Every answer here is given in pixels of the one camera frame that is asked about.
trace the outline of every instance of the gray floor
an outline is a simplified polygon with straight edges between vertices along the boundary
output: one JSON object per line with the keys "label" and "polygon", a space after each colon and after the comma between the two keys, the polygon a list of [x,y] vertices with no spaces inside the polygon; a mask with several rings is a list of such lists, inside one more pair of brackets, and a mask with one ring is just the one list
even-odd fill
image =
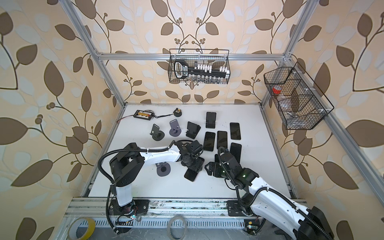
{"label": "gray floor", "polygon": [[[272,228],[272,224],[265,222],[263,228],[258,232],[257,236],[249,236],[242,230],[236,229],[203,229],[188,228],[187,235],[184,240],[286,240],[282,235],[276,235],[274,231],[279,228]],[[78,229],[78,237],[82,236],[86,228]],[[184,229],[172,228],[174,238],[180,238]],[[116,235],[110,228],[96,228],[89,240],[168,240],[166,228],[132,228],[127,233]]]}

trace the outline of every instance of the wallpaper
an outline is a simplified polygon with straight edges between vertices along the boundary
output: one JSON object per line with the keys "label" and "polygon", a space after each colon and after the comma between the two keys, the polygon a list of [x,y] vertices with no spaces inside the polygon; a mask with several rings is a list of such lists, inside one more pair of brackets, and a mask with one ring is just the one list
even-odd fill
{"label": "wallpaper", "polygon": [[[128,103],[258,103],[266,92],[263,74],[273,61],[232,61],[228,84],[169,82],[166,61],[109,61],[123,98]],[[105,90],[105,97],[110,91]]]}
{"label": "wallpaper", "polygon": [[306,1],[73,0],[99,52],[283,53]]}
{"label": "wallpaper", "polygon": [[2,239],[52,238],[120,110],[57,1],[0,1]]}
{"label": "wallpaper", "polygon": [[382,239],[384,208],[326,123],[286,130],[275,105],[265,109],[299,197],[324,212],[335,239]]}
{"label": "wallpaper", "polygon": [[320,4],[293,59],[335,106],[334,113],[384,174],[384,1]]}

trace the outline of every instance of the masking tape roll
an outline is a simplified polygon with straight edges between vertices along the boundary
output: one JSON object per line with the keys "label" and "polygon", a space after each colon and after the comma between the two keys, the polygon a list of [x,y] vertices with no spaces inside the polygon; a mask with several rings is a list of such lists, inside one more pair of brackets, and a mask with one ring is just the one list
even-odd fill
{"label": "masking tape roll", "polygon": [[[88,228],[83,234],[83,236],[77,238],[76,236],[77,228],[80,226],[80,224],[84,222],[84,220],[88,222]],[[68,239],[69,240],[87,240],[95,231],[95,226],[96,226],[95,220],[89,217],[80,217],[76,219],[68,229]]]}

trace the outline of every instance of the wire mesh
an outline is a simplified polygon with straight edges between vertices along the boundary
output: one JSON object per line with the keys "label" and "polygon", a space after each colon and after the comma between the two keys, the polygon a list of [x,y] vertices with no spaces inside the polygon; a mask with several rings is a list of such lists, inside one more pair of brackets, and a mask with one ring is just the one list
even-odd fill
{"label": "wire mesh", "polygon": [[301,78],[298,68],[281,67],[264,74],[264,82],[287,130],[313,129],[326,109]]}
{"label": "wire mesh", "polygon": [[170,49],[169,82],[228,84],[229,50],[222,49]]}

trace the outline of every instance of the table surface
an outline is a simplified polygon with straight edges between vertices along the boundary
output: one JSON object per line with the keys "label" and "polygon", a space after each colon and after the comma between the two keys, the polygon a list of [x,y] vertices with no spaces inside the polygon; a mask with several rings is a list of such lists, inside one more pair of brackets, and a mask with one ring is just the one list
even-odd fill
{"label": "table surface", "polygon": [[[215,132],[215,147],[213,152],[204,151],[201,155],[205,159],[204,165],[214,162],[217,154],[217,131],[228,132],[228,148],[232,142],[242,145],[240,164],[257,172],[266,180],[270,186],[282,194],[289,196],[289,191],[277,160],[275,150],[265,126],[263,116],[258,105],[128,105],[123,116],[132,115],[136,110],[153,110],[155,115],[167,115],[179,108],[182,110],[181,117],[168,116],[154,118],[150,121],[127,117],[121,120],[113,137],[108,151],[124,148],[131,142],[136,142],[139,147],[162,147],[168,146],[172,140],[189,139],[185,136],[188,121],[201,126],[195,140],[203,144],[205,132]],[[216,128],[206,129],[205,118],[207,112],[216,112]],[[178,137],[169,134],[169,122],[177,119],[182,130]],[[230,138],[229,123],[240,124],[241,140]],[[160,141],[155,141],[149,134],[152,125],[156,124],[165,133]],[[102,167],[111,174],[109,161],[114,155],[104,159]],[[156,173],[156,165],[143,166],[132,183],[133,197],[147,198],[235,198],[236,192],[230,190],[223,178],[209,176],[205,169],[197,175],[194,182],[184,178],[187,167],[180,162],[171,162],[170,174],[159,177]],[[98,173],[89,197],[106,197],[110,182]]]}

